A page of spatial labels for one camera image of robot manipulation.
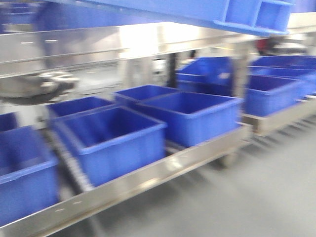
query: metal plate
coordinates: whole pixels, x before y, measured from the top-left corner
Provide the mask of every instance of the metal plate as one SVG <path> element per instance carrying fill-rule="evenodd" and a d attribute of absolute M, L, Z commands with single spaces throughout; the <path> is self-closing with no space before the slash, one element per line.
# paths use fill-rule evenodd
<path fill-rule="evenodd" d="M 153 164 L 0 227 L 0 237 L 45 237 L 115 204 L 231 153 L 251 136 L 251 126 L 187 148 Z"/>

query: concrete floor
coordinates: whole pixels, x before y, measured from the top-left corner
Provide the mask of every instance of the concrete floor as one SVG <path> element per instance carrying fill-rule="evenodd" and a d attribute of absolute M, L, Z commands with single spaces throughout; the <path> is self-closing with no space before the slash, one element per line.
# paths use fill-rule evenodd
<path fill-rule="evenodd" d="M 52 237 L 315 237 L 316 118 L 253 142 Z"/>

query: blue crate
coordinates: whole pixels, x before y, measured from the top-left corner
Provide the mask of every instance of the blue crate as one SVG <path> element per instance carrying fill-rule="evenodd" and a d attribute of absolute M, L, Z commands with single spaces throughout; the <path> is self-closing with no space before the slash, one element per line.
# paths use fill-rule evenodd
<path fill-rule="evenodd" d="M 37 12 L 37 31 L 65 30 L 89 27 L 120 26 L 158 22 L 140 16 L 130 16 L 102 9 L 47 2 Z"/>
<path fill-rule="evenodd" d="M 53 123 L 94 186 L 163 158 L 165 127 L 123 108 L 59 117 Z"/>
<path fill-rule="evenodd" d="M 68 3 L 77 4 L 75 0 Z M 244 34 L 286 34 L 295 0 L 85 0 L 99 8 Z"/>
<path fill-rule="evenodd" d="M 0 226 L 58 202 L 57 159 L 30 126 L 0 133 Z"/>
<path fill-rule="evenodd" d="M 201 57 L 177 71 L 178 80 L 231 85 L 233 63 L 230 57 Z"/>
<path fill-rule="evenodd" d="M 302 83 L 295 79 L 251 76 L 245 92 L 245 113 L 265 117 L 296 104 Z"/>
<path fill-rule="evenodd" d="M 300 96 L 313 94 L 316 91 L 316 70 L 264 68 L 252 72 L 253 75 L 298 79 L 304 83 L 300 86 Z"/>
<path fill-rule="evenodd" d="M 194 146 L 238 127 L 242 99 L 180 92 L 143 101 L 139 111 L 168 124 L 166 138 Z"/>
<path fill-rule="evenodd" d="M 178 89 L 186 92 L 195 92 L 212 95 L 232 95 L 232 87 L 228 85 L 206 84 L 194 81 L 177 80 Z"/>
<path fill-rule="evenodd" d="M 282 67 L 294 65 L 302 56 L 263 56 L 251 63 L 252 67 Z"/>
<path fill-rule="evenodd" d="M 113 93 L 115 100 L 127 107 L 135 108 L 134 105 L 143 100 L 156 96 L 178 92 L 177 89 L 158 85 L 143 85 L 120 90 Z"/>
<path fill-rule="evenodd" d="M 32 24 L 34 13 L 6 13 L 4 17 L 6 19 L 6 24 Z"/>
<path fill-rule="evenodd" d="M 316 0 L 296 0 L 295 6 L 292 9 L 292 13 L 299 12 L 315 12 Z"/>
<path fill-rule="evenodd" d="M 49 118 L 64 117 L 72 114 L 87 114 L 92 111 L 108 109 L 117 106 L 115 103 L 95 96 L 63 101 L 47 105 Z"/>
<path fill-rule="evenodd" d="M 12 130 L 18 127 L 15 113 L 0 115 L 0 132 Z"/>

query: metal rail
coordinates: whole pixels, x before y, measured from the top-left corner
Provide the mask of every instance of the metal rail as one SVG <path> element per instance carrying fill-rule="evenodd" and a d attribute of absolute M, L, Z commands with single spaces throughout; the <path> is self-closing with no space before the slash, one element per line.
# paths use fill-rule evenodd
<path fill-rule="evenodd" d="M 244 145 L 251 126 L 177 152 L 45 210 L 0 227 L 2 237 L 45 237 L 174 179 Z"/>
<path fill-rule="evenodd" d="M 298 104 L 274 113 L 267 117 L 243 115 L 243 122 L 253 126 L 253 132 L 259 136 L 267 136 L 275 130 L 304 119 L 316 113 L 316 96 L 308 96 L 306 100 L 300 100 Z"/>
<path fill-rule="evenodd" d="M 315 32 L 313 19 L 316 12 L 292 14 L 290 34 Z M 256 39 L 172 22 L 0 35 L 0 78 Z"/>

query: red object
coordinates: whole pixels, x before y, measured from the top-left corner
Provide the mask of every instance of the red object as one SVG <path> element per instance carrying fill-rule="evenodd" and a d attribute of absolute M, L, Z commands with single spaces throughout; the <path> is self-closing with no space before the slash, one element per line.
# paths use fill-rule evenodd
<path fill-rule="evenodd" d="M 268 39 L 260 39 L 256 41 L 256 47 L 260 51 L 264 51 L 267 48 Z"/>

